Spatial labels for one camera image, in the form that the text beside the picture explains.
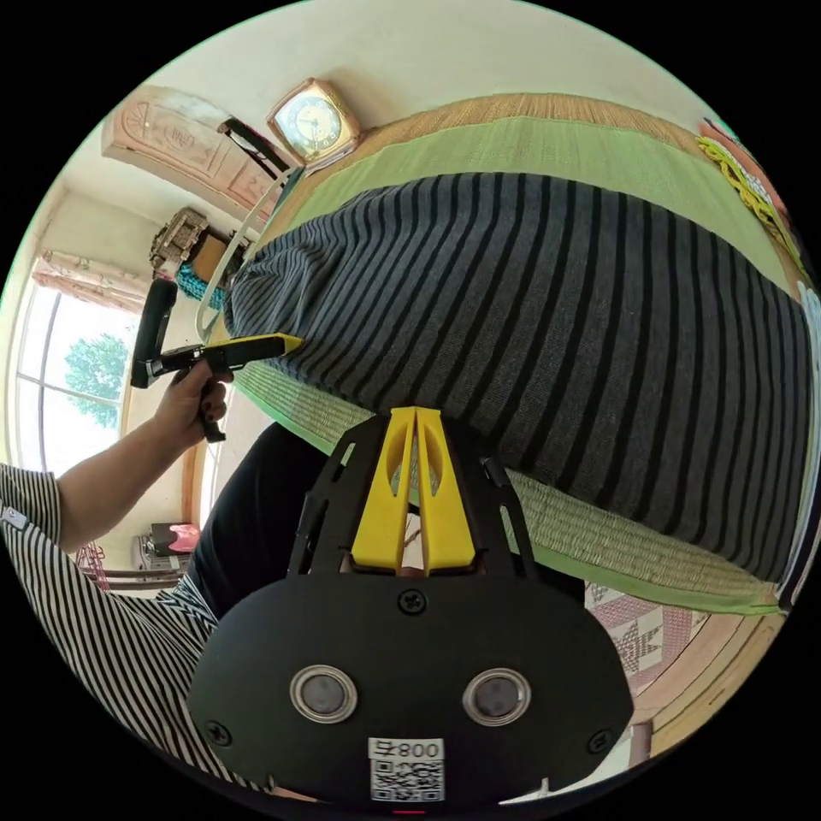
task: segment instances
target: hand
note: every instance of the hand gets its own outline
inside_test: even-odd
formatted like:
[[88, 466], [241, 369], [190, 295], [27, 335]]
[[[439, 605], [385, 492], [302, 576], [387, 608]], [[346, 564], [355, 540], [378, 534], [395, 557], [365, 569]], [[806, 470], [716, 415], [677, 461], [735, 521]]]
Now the hand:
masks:
[[[171, 384], [162, 397], [153, 423], [163, 439], [180, 451], [198, 445], [205, 436], [198, 418], [203, 413], [211, 422], [219, 422], [226, 414], [224, 382], [233, 381], [233, 374], [212, 374], [207, 362], [201, 360], [184, 379]], [[203, 388], [209, 385], [206, 395]]]

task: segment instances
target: yellow handheld device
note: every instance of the yellow handheld device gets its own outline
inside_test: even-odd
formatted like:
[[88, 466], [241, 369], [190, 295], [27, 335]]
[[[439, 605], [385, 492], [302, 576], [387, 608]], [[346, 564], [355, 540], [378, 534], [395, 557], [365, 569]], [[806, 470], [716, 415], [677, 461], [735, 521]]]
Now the yellow handheld device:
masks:
[[[177, 301], [177, 285], [170, 280], [154, 280], [145, 300], [139, 322], [137, 343], [131, 366], [131, 387], [147, 388], [166, 374], [174, 373], [174, 381], [184, 379], [191, 368], [204, 359], [215, 374], [243, 369], [249, 362], [283, 357], [302, 345], [302, 340], [288, 334], [246, 336], [217, 345], [190, 345], [162, 352], [162, 343]], [[211, 388], [206, 385], [205, 395]], [[222, 442], [225, 434], [216, 422], [200, 416], [208, 442]]]

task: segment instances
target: wall clock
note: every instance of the wall clock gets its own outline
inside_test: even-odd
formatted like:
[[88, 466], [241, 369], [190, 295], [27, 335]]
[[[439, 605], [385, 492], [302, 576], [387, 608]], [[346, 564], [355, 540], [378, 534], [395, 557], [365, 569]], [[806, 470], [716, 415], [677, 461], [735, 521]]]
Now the wall clock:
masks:
[[353, 151], [362, 137], [357, 118], [325, 80], [308, 78], [274, 106], [268, 126], [308, 171]]

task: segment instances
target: wrist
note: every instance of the wrist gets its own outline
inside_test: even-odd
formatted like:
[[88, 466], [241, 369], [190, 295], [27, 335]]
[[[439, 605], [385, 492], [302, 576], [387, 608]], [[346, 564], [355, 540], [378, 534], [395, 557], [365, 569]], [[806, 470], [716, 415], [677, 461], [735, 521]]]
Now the wrist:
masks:
[[191, 446], [191, 442], [187, 441], [178, 429], [164, 424], [155, 416], [138, 430], [145, 437], [145, 446], [157, 455], [165, 457], [169, 464], [175, 462]]

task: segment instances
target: clock face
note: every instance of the clock face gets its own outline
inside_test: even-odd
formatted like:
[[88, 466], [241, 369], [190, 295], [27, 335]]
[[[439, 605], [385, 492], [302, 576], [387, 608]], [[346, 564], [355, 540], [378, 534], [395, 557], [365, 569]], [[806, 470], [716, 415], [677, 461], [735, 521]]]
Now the clock face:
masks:
[[306, 94], [288, 103], [280, 128], [297, 151], [313, 157], [336, 143], [342, 123], [339, 112], [327, 100]]

